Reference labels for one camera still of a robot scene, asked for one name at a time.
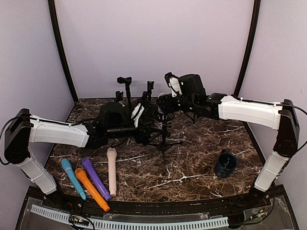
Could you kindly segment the black tripod shock-mount stand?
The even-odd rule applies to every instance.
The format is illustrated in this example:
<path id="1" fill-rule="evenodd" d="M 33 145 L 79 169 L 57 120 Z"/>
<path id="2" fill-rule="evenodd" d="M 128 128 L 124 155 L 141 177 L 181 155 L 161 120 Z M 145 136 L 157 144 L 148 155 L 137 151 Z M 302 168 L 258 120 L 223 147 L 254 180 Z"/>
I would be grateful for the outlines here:
<path id="1" fill-rule="evenodd" d="M 163 122 L 163 128 L 166 128 L 167 131 L 171 127 L 171 121 L 174 119 L 174 114 L 163 114 L 164 118 L 162 120 Z M 158 112 L 153 112 L 153 117 L 156 121 L 160 121 L 158 117 Z M 162 154 L 162 163 L 163 163 L 163 174 L 166 174 L 166 160 L 165 160 L 165 152 L 169 150 L 171 147 L 175 145 L 182 145 L 183 141 L 177 141 L 174 143 L 167 143 L 166 139 L 170 137 L 170 133 L 168 132 L 167 134 L 162 134 L 163 140 L 159 144 L 152 144 L 152 146 L 158 148 L 161 151 Z"/>

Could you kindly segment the black stand of purple microphone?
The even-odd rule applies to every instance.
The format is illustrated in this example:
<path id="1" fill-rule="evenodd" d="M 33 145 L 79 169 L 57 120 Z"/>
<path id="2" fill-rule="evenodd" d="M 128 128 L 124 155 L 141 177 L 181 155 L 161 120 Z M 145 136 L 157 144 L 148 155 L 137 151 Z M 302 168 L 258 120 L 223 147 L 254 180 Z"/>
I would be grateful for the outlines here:
<path id="1" fill-rule="evenodd" d="M 148 106 L 151 103 L 151 101 L 149 100 L 148 96 L 149 96 L 148 92 L 147 91 L 143 91 L 142 96 L 140 98 L 140 103 L 141 103 L 141 105 L 143 107 L 146 107 L 146 106 Z"/>

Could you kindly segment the black stand of orange microphone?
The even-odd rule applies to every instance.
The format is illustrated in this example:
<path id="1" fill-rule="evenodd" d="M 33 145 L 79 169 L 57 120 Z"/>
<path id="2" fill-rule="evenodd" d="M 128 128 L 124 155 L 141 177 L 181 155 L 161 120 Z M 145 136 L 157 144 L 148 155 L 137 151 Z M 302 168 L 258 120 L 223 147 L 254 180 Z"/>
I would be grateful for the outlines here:
<path id="1" fill-rule="evenodd" d="M 154 81 L 147 81 L 147 95 L 148 100 L 152 100 L 152 90 L 154 89 Z"/>

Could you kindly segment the black stand of blue microphone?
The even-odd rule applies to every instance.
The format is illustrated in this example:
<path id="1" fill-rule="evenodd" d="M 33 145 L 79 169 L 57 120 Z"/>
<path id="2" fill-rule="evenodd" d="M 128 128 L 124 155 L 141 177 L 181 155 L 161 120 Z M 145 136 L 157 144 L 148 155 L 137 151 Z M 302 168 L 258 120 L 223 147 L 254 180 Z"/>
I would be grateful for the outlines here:
<path id="1" fill-rule="evenodd" d="M 130 92 L 130 85 L 132 83 L 132 77 L 118 77 L 117 78 L 117 83 L 119 84 L 125 84 L 125 91 L 126 91 L 126 97 L 128 100 L 128 107 L 131 110 L 132 105 L 131 105 L 131 92 Z"/>

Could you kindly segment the pink microphone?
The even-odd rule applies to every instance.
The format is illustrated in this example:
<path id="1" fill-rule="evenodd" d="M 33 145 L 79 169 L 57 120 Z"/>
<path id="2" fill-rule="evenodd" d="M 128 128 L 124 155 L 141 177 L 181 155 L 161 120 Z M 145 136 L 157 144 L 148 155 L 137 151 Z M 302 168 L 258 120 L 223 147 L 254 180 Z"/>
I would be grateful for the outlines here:
<path id="1" fill-rule="evenodd" d="M 117 151 L 115 148 L 108 148 L 106 155 L 108 159 L 109 192 L 111 196 L 116 196 L 117 195 L 117 175 L 116 175 Z"/>

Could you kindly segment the black stand of pink microphone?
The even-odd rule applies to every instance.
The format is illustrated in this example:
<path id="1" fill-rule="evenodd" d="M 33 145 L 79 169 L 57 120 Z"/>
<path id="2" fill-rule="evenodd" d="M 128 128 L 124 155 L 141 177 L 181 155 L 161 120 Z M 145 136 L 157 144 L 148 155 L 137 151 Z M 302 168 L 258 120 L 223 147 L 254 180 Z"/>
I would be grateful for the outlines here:
<path id="1" fill-rule="evenodd" d="M 114 102 L 120 103 L 123 101 L 123 92 L 121 91 L 116 91 L 116 98 Z"/>

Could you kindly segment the purple microphone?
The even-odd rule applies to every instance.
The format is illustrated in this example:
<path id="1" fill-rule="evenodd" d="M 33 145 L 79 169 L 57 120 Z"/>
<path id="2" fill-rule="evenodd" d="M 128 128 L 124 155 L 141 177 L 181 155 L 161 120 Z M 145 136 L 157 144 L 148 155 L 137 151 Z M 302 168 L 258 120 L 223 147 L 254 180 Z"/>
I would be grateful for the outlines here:
<path id="1" fill-rule="evenodd" d="M 91 177 L 93 183 L 95 184 L 96 188 L 98 189 L 100 195 L 106 200 L 111 200 L 111 195 L 109 191 L 106 189 L 105 185 L 103 184 L 102 180 L 98 176 L 96 170 L 93 167 L 92 161 L 85 157 L 82 159 L 82 166 L 86 169 L 87 173 Z"/>

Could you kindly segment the orange microphone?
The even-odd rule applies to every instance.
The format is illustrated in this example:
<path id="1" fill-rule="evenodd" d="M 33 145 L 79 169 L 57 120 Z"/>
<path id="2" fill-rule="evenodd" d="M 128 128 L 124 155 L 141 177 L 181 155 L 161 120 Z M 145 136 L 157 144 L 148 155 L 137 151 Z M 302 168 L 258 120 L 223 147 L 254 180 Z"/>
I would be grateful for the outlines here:
<path id="1" fill-rule="evenodd" d="M 88 190 L 92 198 L 95 200 L 95 202 L 105 211 L 108 212 L 110 210 L 109 205 L 107 202 L 103 199 L 103 197 L 99 194 L 99 192 L 96 190 L 94 185 L 90 182 L 90 180 L 87 177 L 86 172 L 81 169 L 77 168 L 75 170 L 75 175 L 77 179 L 83 184 L 83 186 Z"/>

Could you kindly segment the blue microphone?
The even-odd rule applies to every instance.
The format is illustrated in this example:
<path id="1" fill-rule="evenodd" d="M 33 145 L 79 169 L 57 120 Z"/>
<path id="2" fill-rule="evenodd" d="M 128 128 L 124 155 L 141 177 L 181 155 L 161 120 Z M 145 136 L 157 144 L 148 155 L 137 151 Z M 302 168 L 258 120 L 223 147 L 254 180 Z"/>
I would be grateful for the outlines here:
<path id="1" fill-rule="evenodd" d="M 83 200 L 86 200 L 87 197 L 86 197 L 85 191 L 84 191 L 83 187 L 81 186 L 79 180 L 77 179 L 77 177 L 76 177 L 76 175 L 75 175 L 75 173 L 73 171 L 72 165 L 69 162 L 69 160 L 68 159 L 62 159 L 61 160 L 61 166 L 62 166 L 64 172 L 67 174 L 70 182 L 72 183 L 72 185 L 75 188 L 75 190 L 78 193 L 78 195 Z"/>

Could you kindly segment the silver glitter microphone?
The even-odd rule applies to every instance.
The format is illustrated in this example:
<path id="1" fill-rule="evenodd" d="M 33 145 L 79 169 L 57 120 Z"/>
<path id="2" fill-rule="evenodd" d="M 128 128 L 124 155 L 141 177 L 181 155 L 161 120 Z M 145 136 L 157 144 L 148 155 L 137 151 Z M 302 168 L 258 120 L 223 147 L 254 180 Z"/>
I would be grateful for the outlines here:
<path id="1" fill-rule="evenodd" d="M 160 94 L 158 95 L 158 98 L 160 98 L 160 97 L 162 97 L 162 96 L 164 96 L 164 95 L 166 95 L 166 93 L 160 93 Z M 158 117 L 159 117 L 159 119 L 160 119 L 160 121 L 158 122 L 158 127 L 159 127 L 160 129 L 163 129 L 163 122 L 162 122 L 162 120 L 163 120 L 164 116 L 163 116 L 163 112 L 162 112 L 162 110 L 161 110 L 160 107 L 158 107 Z M 162 142 L 163 136 L 160 135 L 158 139 L 159 139 L 160 142 Z"/>

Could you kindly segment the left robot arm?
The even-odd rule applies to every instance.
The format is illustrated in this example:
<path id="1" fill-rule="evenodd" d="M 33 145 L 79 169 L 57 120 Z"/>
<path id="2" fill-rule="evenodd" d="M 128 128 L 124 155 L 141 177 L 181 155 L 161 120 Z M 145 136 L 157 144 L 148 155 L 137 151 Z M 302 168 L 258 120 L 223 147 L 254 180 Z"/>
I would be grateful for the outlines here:
<path id="1" fill-rule="evenodd" d="M 68 199 L 60 191 L 56 180 L 30 151 L 29 143 L 52 143 L 98 149 L 116 138 L 134 138 L 136 143 L 148 145 L 163 133 L 153 127 L 157 109 L 139 103 L 134 109 L 118 102 L 100 107 L 99 115 L 79 123 L 47 120 L 22 109 L 10 119 L 1 133 L 4 135 L 6 164 L 19 167 L 57 209 L 63 209 Z"/>

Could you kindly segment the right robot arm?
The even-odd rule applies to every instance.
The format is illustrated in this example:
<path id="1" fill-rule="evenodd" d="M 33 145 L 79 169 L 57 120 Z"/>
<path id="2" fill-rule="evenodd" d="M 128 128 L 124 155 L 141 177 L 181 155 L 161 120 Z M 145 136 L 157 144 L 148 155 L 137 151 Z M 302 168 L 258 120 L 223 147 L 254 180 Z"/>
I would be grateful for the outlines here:
<path id="1" fill-rule="evenodd" d="M 239 98 L 235 95 L 213 93 L 207 95 L 198 74 L 177 77 L 167 73 L 165 80 L 171 93 L 159 96 L 157 104 L 164 114 L 177 111 L 192 113 L 194 117 L 238 120 L 271 128 L 278 132 L 272 153 L 257 176 L 251 193 L 245 196 L 245 204 L 255 208 L 263 201 L 276 177 L 289 160 L 300 151 L 300 127 L 296 116 L 297 106 L 292 101 L 262 102 Z"/>

